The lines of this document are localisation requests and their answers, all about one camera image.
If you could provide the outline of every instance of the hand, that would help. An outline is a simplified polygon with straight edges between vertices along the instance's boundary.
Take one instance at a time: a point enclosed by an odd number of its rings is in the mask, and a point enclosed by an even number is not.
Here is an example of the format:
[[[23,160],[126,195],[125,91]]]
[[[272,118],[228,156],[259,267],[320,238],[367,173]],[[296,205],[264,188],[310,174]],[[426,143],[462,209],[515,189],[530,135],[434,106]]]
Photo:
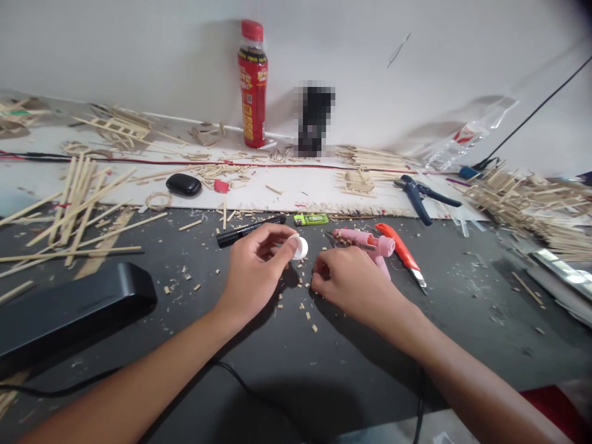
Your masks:
[[[296,230],[266,223],[236,242],[230,250],[230,271],[216,311],[247,324],[269,302],[282,272],[291,261],[298,242]]]
[[[358,247],[321,252],[311,288],[360,322],[381,330],[413,306]]]

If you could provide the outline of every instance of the plastic water bottle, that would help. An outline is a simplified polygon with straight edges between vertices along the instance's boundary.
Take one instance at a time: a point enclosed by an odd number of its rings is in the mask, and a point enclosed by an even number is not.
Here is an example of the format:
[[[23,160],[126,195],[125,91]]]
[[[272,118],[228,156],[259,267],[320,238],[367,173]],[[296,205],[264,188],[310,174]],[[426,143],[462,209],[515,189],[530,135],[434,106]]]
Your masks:
[[[518,101],[504,97],[499,102],[489,106],[480,120],[467,123],[457,133],[435,144],[435,152],[425,165],[430,171],[445,171],[456,159],[467,154],[481,140],[499,127],[508,111],[518,104]]]

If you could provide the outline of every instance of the blue pliers handle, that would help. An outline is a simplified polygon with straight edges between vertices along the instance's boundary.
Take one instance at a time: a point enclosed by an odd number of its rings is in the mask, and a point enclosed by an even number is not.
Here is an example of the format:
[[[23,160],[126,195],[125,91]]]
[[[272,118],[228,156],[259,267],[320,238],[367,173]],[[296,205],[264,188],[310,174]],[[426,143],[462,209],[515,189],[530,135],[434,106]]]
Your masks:
[[[422,202],[422,194],[426,195],[427,197],[431,197],[432,199],[438,200],[443,204],[450,205],[451,207],[458,208],[462,205],[462,203],[458,202],[458,200],[454,200],[441,195],[440,193],[436,193],[429,186],[415,182],[415,180],[408,175],[401,176],[401,180],[395,181],[395,185],[401,187],[403,191],[407,193],[407,196],[411,201],[411,205],[413,205],[417,215],[426,226],[430,226],[432,224],[432,219],[427,214],[424,203]]]

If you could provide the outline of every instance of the orange utility knife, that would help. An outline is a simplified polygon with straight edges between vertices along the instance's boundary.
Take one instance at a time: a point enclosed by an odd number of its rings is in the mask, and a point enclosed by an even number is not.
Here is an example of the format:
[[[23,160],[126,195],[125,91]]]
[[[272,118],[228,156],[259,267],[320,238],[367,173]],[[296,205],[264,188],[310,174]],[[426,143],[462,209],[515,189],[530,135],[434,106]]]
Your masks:
[[[403,262],[403,265],[405,265],[407,269],[411,272],[413,278],[415,278],[415,280],[419,284],[419,288],[421,288],[421,290],[425,294],[427,294],[426,280],[422,276],[421,270],[419,269],[417,262],[415,262],[415,259],[413,258],[413,256],[411,256],[411,253],[409,253],[409,250],[405,246],[405,243],[401,240],[401,237],[398,235],[398,233],[391,226],[386,224],[376,224],[374,225],[374,228],[376,228],[386,237],[394,239],[395,252],[399,256],[399,259]]]

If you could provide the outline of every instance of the black marker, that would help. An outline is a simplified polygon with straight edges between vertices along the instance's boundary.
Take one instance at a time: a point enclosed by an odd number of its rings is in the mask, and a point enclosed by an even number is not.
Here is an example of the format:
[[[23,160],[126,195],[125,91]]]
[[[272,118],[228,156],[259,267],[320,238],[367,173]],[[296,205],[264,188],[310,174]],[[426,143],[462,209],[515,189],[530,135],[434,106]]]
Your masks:
[[[227,233],[219,234],[216,236],[216,240],[218,241],[218,246],[220,248],[224,248],[229,245],[232,245],[233,243],[235,243],[239,239],[242,239],[243,237],[248,235],[251,231],[254,231],[257,228],[259,228],[264,223],[284,224],[284,223],[286,223],[286,215],[274,216],[274,217],[269,218],[267,220],[254,223],[252,225],[247,225],[246,227],[243,227],[243,228],[238,228],[236,230],[232,230]]]

